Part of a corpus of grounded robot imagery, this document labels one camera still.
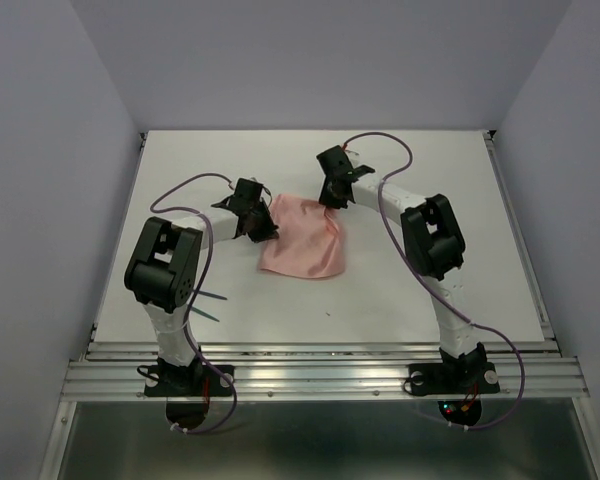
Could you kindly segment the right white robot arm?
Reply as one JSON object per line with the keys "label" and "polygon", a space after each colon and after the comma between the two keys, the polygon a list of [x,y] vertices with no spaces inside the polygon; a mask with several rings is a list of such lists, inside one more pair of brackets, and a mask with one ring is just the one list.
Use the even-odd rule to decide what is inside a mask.
{"label": "right white robot arm", "polygon": [[464,293],[460,268],[464,237],[447,197],[424,197],[381,179],[375,170],[352,159],[341,146],[317,155],[325,175],[319,203],[335,209],[350,203],[381,214],[386,228],[401,228],[401,256],[432,298],[443,363],[440,378],[462,390],[476,378],[473,363],[486,360],[472,323],[460,316]]}

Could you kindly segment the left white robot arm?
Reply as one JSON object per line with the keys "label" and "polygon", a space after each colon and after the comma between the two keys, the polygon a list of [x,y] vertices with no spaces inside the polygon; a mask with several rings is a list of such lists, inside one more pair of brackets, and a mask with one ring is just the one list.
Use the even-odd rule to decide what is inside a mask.
{"label": "left white robot arm", "polygon": [[230,194],[206,210],[164,203],[189,181],[151,204],[152,216],[143,225],[124,274],[125,288],[149,316],[158,358],[171,366],[168,382],[182,394],[202,384],[203,371],[193,363],[200,358],[200,347],[190,332],[189,315],[209,273],[215,244],[242,236],[254,243],[278,237],[264,199],[270,192],[263,184],[217,177],[226,181]]}

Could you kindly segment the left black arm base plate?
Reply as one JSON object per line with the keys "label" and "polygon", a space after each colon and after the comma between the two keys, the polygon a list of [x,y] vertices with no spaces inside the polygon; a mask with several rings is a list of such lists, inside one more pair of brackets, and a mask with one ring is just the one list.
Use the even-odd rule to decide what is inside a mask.
{"label": "left black arm base plate", "polygon": [[145,380],[149,398],[202,398],[232,396],[231,387],[208,366],[194,362],[189,367],[167,363],[140,365],[136,372]]}

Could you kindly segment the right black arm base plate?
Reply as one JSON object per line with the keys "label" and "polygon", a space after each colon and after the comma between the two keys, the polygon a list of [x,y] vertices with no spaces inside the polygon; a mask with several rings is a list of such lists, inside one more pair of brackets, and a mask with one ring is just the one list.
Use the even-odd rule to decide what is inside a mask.
{"label": "right black arm base plate", "polygon": [[414,363],[407,366],[403,390],[416,397],[430,395],[464,395],[477,388],[478,394],[500,392],[498,376],[492,363],[464,371],[444,363]]}

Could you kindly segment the pink satin napkin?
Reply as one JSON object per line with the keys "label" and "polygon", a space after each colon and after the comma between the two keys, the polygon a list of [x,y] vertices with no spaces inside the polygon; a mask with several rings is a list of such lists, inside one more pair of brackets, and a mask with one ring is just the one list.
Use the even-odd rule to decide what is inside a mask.
{"label": "pink satin napkin", "polygon": [[278,237],[264,244],[259,270],[307,280],[345,271],[346,234],[336,210],[315,200],[280,194],[272,202],[271,215]]}

